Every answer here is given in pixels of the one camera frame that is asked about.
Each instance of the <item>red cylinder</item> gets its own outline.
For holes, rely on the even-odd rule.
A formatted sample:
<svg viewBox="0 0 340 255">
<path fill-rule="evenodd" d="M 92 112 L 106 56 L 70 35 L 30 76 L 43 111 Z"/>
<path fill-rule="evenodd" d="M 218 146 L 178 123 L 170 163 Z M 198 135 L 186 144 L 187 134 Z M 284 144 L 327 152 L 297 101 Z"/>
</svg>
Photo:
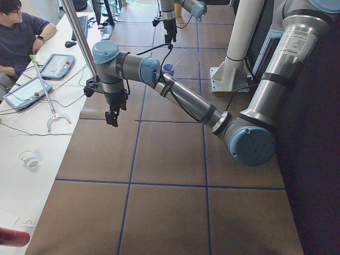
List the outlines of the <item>red cylinder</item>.
<svg viewBox="0 0 340 255">
<path fill-rule="evenodd" d="M 27 232 L 0 227 L 0 245 L 23 247 L 29 241 L 30 234 Z"/>
</svg>

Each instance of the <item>white table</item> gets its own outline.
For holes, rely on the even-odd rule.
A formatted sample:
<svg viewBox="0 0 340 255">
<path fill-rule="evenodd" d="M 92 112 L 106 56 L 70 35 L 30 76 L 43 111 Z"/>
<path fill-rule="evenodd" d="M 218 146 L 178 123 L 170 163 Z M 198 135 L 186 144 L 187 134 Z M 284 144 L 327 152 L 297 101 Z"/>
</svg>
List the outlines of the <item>white table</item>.
<svg viewBox="0 0 340 255">
<path fill-rule="evenodd" d="M 91 18 L 94 13 L 78 13 L 78 16 L 82 15 L 88 15 Z M 39 64 L 44 64 L 52 53 L 75 56 L 75 63 L 65 78 L 61 81 L 48 81 L 56 89 L 75 75 L 73 79 L 50 94 L 51 100 L 57 100 L 62 105 L 68 105 L 79 98 L 83 94 L 82 86 L 92 76 L 89 68 L 86 67 L 82 77 L 80 70 L 86 62 L 79 45 L 71 48 L 64 46 L 65 42 L 71 39 L 71 34 L 72 28 L 64 15 L 57 25 L 56 35 L 47 41 L 36 55 Z M 96 24 L 89 28 L 87 41 L 90 49 L 100 41 L 100 32 Z M 34 68 L 26 71 L 25 74 L 32 78 L 36 76 Z M 18 83 L 23 84 L 28 80 L 29 78 L 22 75 Z M 67 114 L 72 124 L 60 119 L 52 123 L 51 133 L 73 133 L 85 99 L 86 97 L 83 96 L 67 108 L 52 102 L 56 112 Z M 11 109 L 11 107 L 4 101 L 0 105 L 0 111 L 6 109 Z M 48 134 L 46 124 L 51 116 L 47 101 L 40 101 L 24 112 L 0 115 L 0 118 L 3 124 L 13 128 L 31 134 Z M 29 136 L 0 125 L 0 227 L 26 231 L 31 236 L 33 235 L 70 139 L 71 135 Z M 28 168 L 19 160 L 19 154 L 25 150 L 31 150 L 39 158 L 38 166 Z M 0 246 L 0 254 L 24 254 L 27 246 L 28 244 L 22 248 Z"/>
</svg>

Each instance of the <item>glasses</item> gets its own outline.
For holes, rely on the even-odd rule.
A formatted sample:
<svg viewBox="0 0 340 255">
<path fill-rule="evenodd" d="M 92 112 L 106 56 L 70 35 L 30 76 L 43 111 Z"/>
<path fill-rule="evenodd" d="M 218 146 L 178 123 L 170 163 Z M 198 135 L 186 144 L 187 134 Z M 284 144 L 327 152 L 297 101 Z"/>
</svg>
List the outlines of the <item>glasses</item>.
<svg viewBox="0 0 340 255">
<path fill-rule="evenodd" d="M 16 12 L 10 12 L 10 13 L 17 13 L 17 14 L 19 14 L 19 12 L 21 12 L 21 8 L 19 8 L 19 10 L 17 10 Z"/>
</svg>

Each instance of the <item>blue cup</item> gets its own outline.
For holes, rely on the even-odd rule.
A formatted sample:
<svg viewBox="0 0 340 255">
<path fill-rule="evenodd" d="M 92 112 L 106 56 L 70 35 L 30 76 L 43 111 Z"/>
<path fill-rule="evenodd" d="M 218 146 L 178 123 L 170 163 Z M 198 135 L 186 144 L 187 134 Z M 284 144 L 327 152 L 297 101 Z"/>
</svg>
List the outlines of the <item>blue cup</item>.
<svg viewBox="0 0 340 255">
<path fill-rule="evenodd" d="M 163 65 L 163 73 L 168 73 L 171 76 L 174 76 L 174 65 L 172 64 L 165 64 Z"/>
</svg>

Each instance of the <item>wristwatch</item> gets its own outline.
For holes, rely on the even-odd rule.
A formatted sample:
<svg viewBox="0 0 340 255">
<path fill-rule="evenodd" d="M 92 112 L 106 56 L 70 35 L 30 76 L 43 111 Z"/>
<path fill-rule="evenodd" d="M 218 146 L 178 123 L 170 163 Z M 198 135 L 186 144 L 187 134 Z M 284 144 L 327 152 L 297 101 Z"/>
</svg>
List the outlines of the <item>wristwatch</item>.
<svg viewBox="0 0 340 255">
<path fill-rule="evenodd" d="M 37 39 L 42 40 L 42 42 L 45 43 L 45 39 L 42 36 L 38 36 Z"/>
</svg>

